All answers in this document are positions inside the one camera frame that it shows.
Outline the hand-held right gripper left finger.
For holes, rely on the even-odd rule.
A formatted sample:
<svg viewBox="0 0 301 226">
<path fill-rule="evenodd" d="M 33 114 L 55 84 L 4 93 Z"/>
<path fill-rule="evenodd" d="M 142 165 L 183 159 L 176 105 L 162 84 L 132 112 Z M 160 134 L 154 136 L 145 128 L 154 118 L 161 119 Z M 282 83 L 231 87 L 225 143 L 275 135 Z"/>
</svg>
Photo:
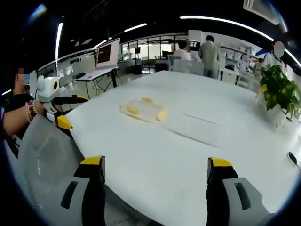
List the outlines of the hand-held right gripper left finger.
<svg viewBox="0 0 301 226">
<path fill-rule="evenodd" d="M 79 165 L 53 167 L 48 177 L 47 226 L 104 226 L 105 157 L 84 159 Z"/>
</svg>

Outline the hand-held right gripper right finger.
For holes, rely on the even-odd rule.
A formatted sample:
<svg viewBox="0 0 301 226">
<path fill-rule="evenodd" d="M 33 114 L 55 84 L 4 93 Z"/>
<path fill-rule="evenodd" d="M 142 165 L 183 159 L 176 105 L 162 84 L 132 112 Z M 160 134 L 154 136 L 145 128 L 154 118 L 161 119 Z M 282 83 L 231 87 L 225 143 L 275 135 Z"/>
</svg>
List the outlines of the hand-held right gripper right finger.
<svg viewBox="0 0 301 226">
<path fill-rule="evenodd" d="M 263 205 L 262 194 L 240 178 L 225 159 L 209 157 L 207 167 L 208 226 L 264 226 L 275 215 Z"/>
</svg>

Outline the person's left hand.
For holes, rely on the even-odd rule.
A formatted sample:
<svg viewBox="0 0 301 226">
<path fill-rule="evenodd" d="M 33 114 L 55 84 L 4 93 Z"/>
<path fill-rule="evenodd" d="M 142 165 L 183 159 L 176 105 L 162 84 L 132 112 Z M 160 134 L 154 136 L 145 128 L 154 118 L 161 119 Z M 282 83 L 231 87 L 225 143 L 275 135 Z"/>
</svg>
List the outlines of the person's left hand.
<svg viewBox="0 0 301 226">
<path fill-rule="evenodd" d="M 32 110 L 36 114 L 44 115 L 46 113 L 43 103 L 38 100 L 33 100 Z"/>
</svg>

